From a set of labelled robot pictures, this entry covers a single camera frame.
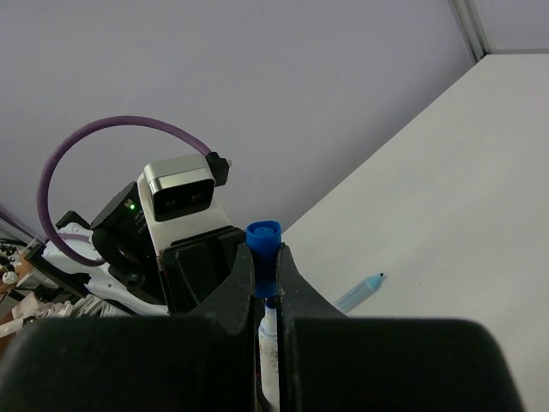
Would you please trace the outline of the blue pen cap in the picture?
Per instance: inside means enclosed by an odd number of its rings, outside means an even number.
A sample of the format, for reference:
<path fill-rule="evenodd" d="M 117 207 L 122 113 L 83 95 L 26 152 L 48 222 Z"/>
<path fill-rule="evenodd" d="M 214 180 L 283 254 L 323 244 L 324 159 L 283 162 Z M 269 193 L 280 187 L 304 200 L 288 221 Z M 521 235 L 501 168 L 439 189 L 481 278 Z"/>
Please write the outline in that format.
<path fill-rule="evenodd" d="M 256 221 L 246 228 L 246 245 L 252 255 L 257 298 L 268 299 L 276 295 L 276 262 L 281 243 L 278 221 Z"/>

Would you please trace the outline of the blue capped clear pen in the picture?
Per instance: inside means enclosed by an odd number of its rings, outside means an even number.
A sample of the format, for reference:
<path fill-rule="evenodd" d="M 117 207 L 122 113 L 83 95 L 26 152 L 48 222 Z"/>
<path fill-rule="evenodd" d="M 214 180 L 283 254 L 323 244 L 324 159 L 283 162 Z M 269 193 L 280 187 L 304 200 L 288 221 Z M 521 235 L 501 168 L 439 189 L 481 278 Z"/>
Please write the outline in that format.
<path fill-rule="evenodd" d="M 280 410 L 277 330 L 276 298 L 271 297 L 265 300 L 264 315 L 258 326 L 261 387 L 270 411 Z"/>

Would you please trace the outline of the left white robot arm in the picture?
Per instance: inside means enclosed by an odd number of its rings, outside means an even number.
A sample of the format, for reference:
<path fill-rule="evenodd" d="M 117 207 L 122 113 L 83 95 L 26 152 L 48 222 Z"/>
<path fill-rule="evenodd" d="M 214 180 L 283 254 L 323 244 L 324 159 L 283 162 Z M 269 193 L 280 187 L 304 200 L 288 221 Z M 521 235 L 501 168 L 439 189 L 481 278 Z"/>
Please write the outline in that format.
<path fill-rule="evenodd" d="M 198 307 L 230 275 L 242 229 L 193 211 L 161 227 L 174 229 L 159 250 L 146 221 L 138 185 L 125 186 L 90 225 L 87 289 L 139 314 L 184 314 Z"/>

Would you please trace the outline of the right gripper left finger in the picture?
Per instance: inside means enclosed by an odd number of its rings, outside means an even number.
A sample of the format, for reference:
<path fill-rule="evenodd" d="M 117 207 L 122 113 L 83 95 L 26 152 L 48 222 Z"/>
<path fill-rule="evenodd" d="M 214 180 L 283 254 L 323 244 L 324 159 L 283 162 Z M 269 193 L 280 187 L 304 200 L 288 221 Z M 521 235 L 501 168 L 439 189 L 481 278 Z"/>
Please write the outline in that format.
<path fill-rule="evenodd" d="M 1 362 L 4 411 L 253 411 L 254 267 L 185 315 L 49 318 L 26 324 Z"/>

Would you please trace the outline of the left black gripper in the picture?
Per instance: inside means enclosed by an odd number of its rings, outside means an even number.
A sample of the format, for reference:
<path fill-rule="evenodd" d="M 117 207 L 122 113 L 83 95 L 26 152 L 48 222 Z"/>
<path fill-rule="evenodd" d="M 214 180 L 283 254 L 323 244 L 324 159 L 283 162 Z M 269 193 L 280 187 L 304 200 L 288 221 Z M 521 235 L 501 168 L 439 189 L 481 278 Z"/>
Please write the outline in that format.
<path fill-rule="evenodd" d="M 160 280 L 168 312 L 186 314 L 231 274 L 244 231 L 221 227 L 173 242 L 160 252 Z"/>

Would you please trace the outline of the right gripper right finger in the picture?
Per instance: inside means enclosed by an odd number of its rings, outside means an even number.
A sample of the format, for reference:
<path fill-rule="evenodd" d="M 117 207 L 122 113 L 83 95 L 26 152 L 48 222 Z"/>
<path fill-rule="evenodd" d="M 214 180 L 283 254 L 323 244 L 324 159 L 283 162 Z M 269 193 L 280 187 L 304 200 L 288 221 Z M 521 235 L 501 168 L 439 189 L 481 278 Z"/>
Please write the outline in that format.
<path fill-rule="evenodd" d="M 521 411 L 503 352 L 458 318 L 350 318 L 277 257 L 284 411 Z"/>

